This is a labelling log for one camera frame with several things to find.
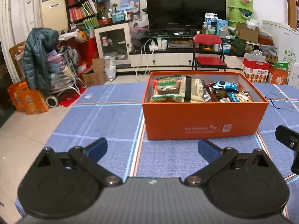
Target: glass cabinet door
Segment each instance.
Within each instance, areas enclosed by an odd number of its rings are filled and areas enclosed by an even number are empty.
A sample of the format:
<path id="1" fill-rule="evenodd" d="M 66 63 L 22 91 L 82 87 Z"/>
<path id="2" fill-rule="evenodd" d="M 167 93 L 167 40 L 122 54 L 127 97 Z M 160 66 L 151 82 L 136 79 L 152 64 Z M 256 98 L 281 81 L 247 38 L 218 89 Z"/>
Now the glass cabinet door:
<path id="1" fill-rule="evenodd" d="M 128 50 L 124 29 L 100 33 L 103 56 L 115 56 L 116 62 L 128 59 Z"/>

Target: cart wheel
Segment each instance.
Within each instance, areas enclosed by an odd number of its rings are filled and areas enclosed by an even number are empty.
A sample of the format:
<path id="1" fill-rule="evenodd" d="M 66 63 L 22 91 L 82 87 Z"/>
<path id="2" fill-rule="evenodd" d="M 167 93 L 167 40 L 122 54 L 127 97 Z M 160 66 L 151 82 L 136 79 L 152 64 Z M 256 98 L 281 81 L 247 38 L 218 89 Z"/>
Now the cart wheel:
<path id="1" fill-rule="evenodd" d="M 58 100 L 53 95 L 47 97 L 46 103 L 50 108 L 56 108 L 58 106 Z"/>

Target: air conditioner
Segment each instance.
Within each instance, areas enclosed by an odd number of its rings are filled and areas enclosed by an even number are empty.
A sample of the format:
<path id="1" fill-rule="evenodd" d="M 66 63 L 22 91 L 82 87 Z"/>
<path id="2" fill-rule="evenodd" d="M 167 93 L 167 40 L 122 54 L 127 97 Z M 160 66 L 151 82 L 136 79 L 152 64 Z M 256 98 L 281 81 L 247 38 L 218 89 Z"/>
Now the air conditioner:
<path id="1" fill-rule="evenodd" d="M 41 25 L 57 30 L 68 30 L 65 0 L 40 0 Z"/>

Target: beige snack package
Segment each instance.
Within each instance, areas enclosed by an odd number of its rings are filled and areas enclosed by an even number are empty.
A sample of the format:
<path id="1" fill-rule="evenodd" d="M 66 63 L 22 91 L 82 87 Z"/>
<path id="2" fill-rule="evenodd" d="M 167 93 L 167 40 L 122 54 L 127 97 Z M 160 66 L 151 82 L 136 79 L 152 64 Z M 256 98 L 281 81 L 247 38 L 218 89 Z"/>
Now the beige snack package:
<path id="1" fill-rule="evenodd" d="M 191 77 L 184 77 L 180 85 L 181 97 L 176 98 L 176 102 L 204 102 L 203 83 L 201 80 Z"/>

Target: red chair backrest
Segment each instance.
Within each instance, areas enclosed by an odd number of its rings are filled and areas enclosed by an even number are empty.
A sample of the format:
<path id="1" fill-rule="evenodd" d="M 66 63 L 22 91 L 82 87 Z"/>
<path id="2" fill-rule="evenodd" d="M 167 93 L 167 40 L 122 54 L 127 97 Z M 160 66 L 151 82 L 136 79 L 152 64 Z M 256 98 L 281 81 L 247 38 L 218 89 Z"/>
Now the red chair backrest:
<path id="1" fill-rule="evenodd" d="M 218 35 L 198 34 L 193 37 L 195 44 L 213 45 L 222 44 L 222 40 Z"/>

